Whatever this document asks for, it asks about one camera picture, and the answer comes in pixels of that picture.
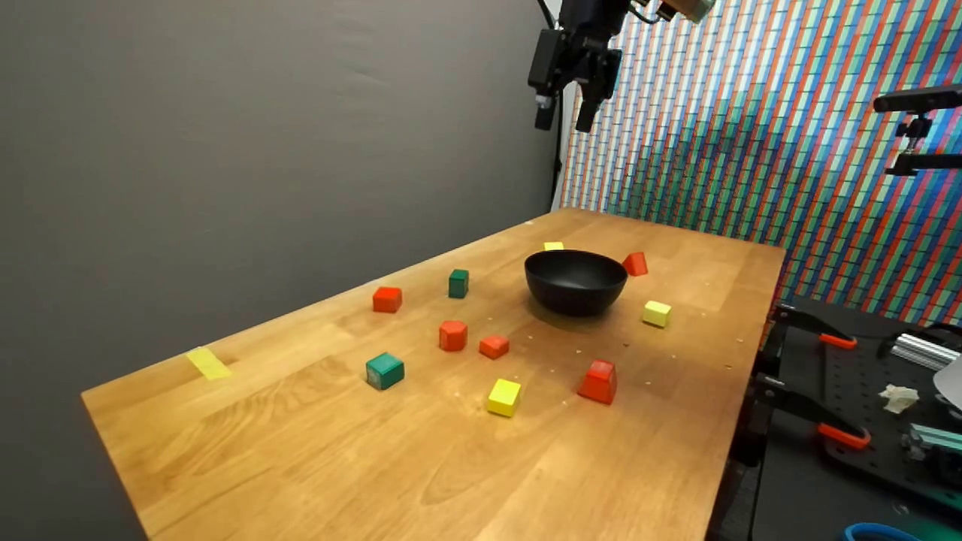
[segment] black bowl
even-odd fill
[[[598,251],[552,248],[524,260],[533,297],[562,314],[602,314],[625,288],[625,268]]]

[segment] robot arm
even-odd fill
[[[537,86],[539,130],[552,130],[558,111],[558,92],[578,80],[581,111],[578,130],[590,132],[595,111],[614,96],[622,52],[608,49],[608,38],[622,30],[628,11],[641,14],[633,2],[650,5],[650,0],[562,0],[561,30],[542,30],[531,69],[531,86]],[[647,23],[672,20],[683,11],[689,20],[700,20],[717,0],[664,0],[657,5],[657,19]]]

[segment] orange cube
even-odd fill
[[[403,300],[403,290],[401,290],[401,288],[380,288],[380,290],[372,290],[372,310],[376,310],[376,311],[398,311],[398,310],[401,310],[401,300]]]
[[[590,372],[581,381],[581,395],[595,401],[614,401],[614,364],[610,359],[592,359]]]
[[[508,339],[505,336],[487,336],[481,339],[477,352],[490,359],[501,358],[508,352]]]
[[[446,322],[446,324],[440,327],[440,346],[442,346],[446,352],[460,352],[465,343],[468,343],[468,324],[462,324],[462,322]]]
[[[643,251],[628,251],[622,265],[633,277],[650,272],[650,260],[643,259]]]

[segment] wood grain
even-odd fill
[[[650,272],[606,318],[552,314],[524,281],[546,240],[643,248]],[[703,538],[780,271],[775,247],[561,210],[208,343],[233,378],[177,354],[86,405],[152,538]],[[372,311],[376,285],[403,310]],[[641,324],[650,297],[669,331]],[[465,352],[437,346],[446,318]],[[391,390],[365,381],[380,352],[406,359]],[[574,394],[595,358],[614,405]],[[500,376],[524,381],[518,416],[483,412]]]

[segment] gray wall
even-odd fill
[[[542,214],[513,0],[0,0],[0,538],[140,534],[78,394]]]

